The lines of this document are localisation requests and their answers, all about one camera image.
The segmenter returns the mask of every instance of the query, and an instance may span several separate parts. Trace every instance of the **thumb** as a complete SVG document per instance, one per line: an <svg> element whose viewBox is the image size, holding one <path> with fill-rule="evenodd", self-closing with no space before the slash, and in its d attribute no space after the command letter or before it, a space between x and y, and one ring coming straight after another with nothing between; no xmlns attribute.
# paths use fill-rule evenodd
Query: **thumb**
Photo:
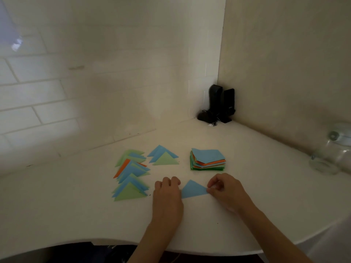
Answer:
<svg viewBox="0 0 351 263"><path fill-rule="evenodd" d="M206 189L207 193L211 194L212 196L214 196L216 199L219 199L221 197L221 191L215 189L215 188L207 188Z"/></svg>

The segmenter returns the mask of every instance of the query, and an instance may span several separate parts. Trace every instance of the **person's right hand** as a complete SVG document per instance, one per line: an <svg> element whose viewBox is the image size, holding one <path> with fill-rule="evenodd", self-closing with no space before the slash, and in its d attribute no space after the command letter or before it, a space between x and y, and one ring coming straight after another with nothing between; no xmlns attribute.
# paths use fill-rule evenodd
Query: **person's right hand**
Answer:
<svg viewBox="0 0 351 263"><path fill-rule="evenodd" d="M229 174L216 174L208 182L207 187L208 193L213 195L228 210L237 214L255 207L241 182Z"/></svg>

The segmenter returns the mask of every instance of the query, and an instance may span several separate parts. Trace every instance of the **tile wall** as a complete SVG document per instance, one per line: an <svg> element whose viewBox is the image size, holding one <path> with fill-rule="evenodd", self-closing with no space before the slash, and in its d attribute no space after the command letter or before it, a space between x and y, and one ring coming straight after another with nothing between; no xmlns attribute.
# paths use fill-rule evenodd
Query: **tile wall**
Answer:
<svg viewBox="0 0 351 263"><path fill-rule="evenodd" d="M3 0L0 173L194 118L217 82L225 0Z"/></svg>

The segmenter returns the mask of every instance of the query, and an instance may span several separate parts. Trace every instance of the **black object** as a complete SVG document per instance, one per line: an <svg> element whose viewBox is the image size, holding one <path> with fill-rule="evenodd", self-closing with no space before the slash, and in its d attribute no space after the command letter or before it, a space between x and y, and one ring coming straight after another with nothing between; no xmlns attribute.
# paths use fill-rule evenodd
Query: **black object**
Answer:
<svg viewBox="0 0 351 263"><path fill-rule="evenodd" d="M229 116L235 113L234 89L223 91L221 86L212 85L208 94L210 95L210 108L199 113L197 119L213 124L213 126L216 125L217 121L230 122L232 119Z"/></svg>

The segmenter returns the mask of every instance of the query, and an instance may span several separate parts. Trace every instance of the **hand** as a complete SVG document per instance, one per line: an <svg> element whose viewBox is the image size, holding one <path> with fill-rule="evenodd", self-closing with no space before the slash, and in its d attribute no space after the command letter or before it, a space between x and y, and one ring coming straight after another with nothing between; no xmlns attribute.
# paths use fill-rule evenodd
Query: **hand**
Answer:
<svg viewBox="0 0 351 263"><path fill-rule="evenodd" d="M228 210L239 215L247 209L255 208L255 204L245 192L241 182L229 174L216 174L208 182L207 187L208 193Z"/></svg>
<svg viewBox="0 0 351 263"><path fill-rule="evenodd" d="M182 221L184 209L178 185L180 180L177 177L165 177L162 182L155 183L153 193L151 225L172 235Z"/></svg>

